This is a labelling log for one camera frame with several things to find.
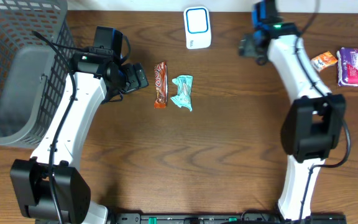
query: light blue candy wrapper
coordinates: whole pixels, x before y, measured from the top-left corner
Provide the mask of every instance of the light blue candy wrapper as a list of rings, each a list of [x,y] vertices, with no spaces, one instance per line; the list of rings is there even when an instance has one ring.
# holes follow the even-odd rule
[[[191,107],[191,86],[193,84],[193,77],[191,75],[180,75],[177,78],[172,80],[173,84],[178,86],[178,94],[171,97],[171,100],[174,104],[189,108],[190,111],[193,111]]]

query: orange snack package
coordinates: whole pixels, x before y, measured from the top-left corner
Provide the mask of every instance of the orange snack package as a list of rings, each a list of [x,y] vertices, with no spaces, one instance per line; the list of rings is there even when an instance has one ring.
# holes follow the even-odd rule
[[[167,62],[156,64],[154,66],[154,75],[155,91],[157,92],[154,108],[165,108],[168,101]]]
[[[338,60],[330,53],[325,52],[313,59],[311,59],[311,64],[318,72],[322,71],[326,67],[335,65]]]

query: white backdrop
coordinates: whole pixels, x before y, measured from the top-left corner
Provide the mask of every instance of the white backdrop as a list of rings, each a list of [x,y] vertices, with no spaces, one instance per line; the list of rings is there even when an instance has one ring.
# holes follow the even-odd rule
[[[68,0],[71,10],[183,11],[205,6],[213,12],[248,12],[258,0]],[[276,0],[280,12],[312,12],[314,0]],[[321,0],[320,12],[358,13],[358,0]]]

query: brown wood grain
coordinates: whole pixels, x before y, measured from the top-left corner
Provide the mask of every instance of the brown wood grain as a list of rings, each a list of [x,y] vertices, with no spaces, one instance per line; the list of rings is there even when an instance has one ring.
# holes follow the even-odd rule
[[[257,66],[237,56],[249,13],[211,13],[210,48],[188,50],[180,12],[69,12],[68,24],[80,47],[91,45],[96,26],[116,27],[129,37],[132,62],[141,62],[150,86],[121,103],[99,107],[85,142],[81,174],[92,199],[103,205],[145,213],[237,213],[273,209],[284,183],[286,155],[279,133],[289,109],[287,93],[272,64]],[[309,14],[284,14],[300,27]],[[305,34],[308,55],[358,47],[358,14],[322,14]],[[155,110],[153,65],[167,61],[171,79],[193,75],[193,112],[171,101]],[[349,162],[322,170],[312,211],[343,212],[358,223],[358,88],[338,88],[336,68],[321,77],[347,100],[352,134]],[[344,154],[341,138],[328,163]],[[28,149],[0,147],[0,223],[22,218],[9,178],[14,159]]]

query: blue rounded square outline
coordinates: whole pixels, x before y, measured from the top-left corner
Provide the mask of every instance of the blue rounded square outline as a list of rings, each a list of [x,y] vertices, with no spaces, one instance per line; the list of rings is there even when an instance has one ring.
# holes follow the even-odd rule
[[[189,30],[189,18],[188,18],[188,16],[187,16],[187,13],[188,13],[189,11],[191,11],[191,10],[200,10],[200,9],[204,10],[204,12],[205,12],[206,30],[205,30],[205,31],[199,31],[199,32],[190,32],[190,30]],[[196,8],[196,9],[189,9],[189,10],[187,10],[187,11],[186,11],[186,22],[187,22],[187,31],[188,31],[189,33],[191,33],[191,34],[205,33],[205,32],[207,32],[208,29],[209,29],[209,26],[208,26],[208,15],[207,15],[206,10],[205,10],[204,8]]]

